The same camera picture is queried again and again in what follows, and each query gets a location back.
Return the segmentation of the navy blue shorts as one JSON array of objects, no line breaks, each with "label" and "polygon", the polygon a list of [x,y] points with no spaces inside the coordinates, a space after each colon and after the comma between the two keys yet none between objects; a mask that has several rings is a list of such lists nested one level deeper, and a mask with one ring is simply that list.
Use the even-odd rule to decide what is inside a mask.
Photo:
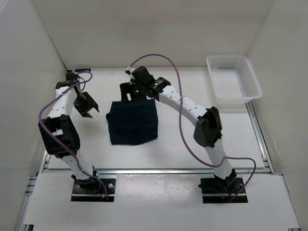
[{"label": "navy blue shorts", "polygon": [[112,102],[106,114],[112,145],[140,145],[158,138],[158,115],[154,99]]}]

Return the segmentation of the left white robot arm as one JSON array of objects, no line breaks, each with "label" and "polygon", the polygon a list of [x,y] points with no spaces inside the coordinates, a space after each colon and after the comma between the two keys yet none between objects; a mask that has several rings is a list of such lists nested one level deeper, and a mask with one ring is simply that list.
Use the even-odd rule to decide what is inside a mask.
[{"label": "left white robot arm", "polygon": [[55,99],[44,106],[51,108],[46,118],[39,113],[38,127],[48,154],[55,156],[73,171],[72,178],[82,189],[91,193],[101,187],[95,167],[89,164],[80,153],[80,138],[71,119],[73,109],[84,118],[90,118],[91,109],[98,110],[95,100],[80,86],[87,81],[78,73],[68,73],[64,81],[56,84]]}]

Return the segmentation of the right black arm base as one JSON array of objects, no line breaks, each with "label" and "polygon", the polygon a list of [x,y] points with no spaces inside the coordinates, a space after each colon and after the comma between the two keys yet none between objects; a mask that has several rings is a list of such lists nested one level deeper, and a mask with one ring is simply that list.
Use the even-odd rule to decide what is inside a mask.
[{"label": "right black arm base", "polygon": [[248,203],[242,178],[236,178],[228,189],[218,185],[215,178],[201,178],[198,185],[202,191],[203,204]]}]

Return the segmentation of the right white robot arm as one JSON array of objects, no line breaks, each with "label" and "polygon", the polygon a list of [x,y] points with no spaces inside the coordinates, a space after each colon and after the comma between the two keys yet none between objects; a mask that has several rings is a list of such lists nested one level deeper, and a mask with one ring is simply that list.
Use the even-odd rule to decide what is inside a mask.
[{"label": "right white robot arm", "polygon": [[155,99],[178,111],[179,116],[187,118],[194,126],[193,138],[204,147],[209,156],[209,167],[214,169],[216,187],[221,192],[228,192],[234,185],[236,172],[227,159],[222,144],[222,125],[218,109],[206,108],[183,96],[168,80],[155,79],[145,66],[128,67],[126,74],[130,81],[120,85],[122,101],[127,103],[126,93],[133,101]]}]

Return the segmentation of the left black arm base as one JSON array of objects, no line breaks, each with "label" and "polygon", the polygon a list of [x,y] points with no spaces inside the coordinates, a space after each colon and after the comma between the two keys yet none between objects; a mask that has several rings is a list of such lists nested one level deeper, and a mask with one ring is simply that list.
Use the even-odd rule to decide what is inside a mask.
[{"label": "left black arm base", "polygon": [[102,186],[100,181],[93,178],[77,180],[76,176],[71,177],[74,180],[72,202],[114,202],[116,179],[101,179]]}]

